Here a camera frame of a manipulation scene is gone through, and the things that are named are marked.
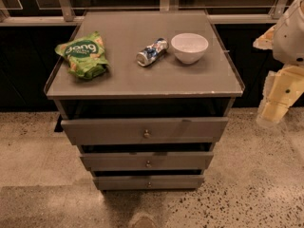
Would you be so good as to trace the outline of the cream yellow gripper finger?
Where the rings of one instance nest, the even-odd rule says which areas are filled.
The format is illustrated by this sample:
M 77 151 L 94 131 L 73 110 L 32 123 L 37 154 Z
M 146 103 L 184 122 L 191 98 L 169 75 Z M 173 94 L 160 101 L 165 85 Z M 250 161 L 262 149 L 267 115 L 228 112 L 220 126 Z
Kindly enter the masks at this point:
M 273 49 L 273 38 L 275 32 L 275 26 L 270 27 L 266 32 L 264 32 L 261 36 L 255 39 L 253 42 L 253 47 L 267 50 Z

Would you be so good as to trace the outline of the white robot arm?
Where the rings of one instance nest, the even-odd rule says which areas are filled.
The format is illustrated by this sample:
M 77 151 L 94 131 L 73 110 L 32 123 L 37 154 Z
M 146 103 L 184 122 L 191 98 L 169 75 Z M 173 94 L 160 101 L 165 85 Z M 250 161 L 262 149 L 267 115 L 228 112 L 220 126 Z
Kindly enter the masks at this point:
M 268 73 L 257 111 L 256 122 L 271 127 L 304 93 L 304 0 L 294 0 L 277 23 L 255 39 L 253 47 L 270 49 L 283 63 L 278 72 Z

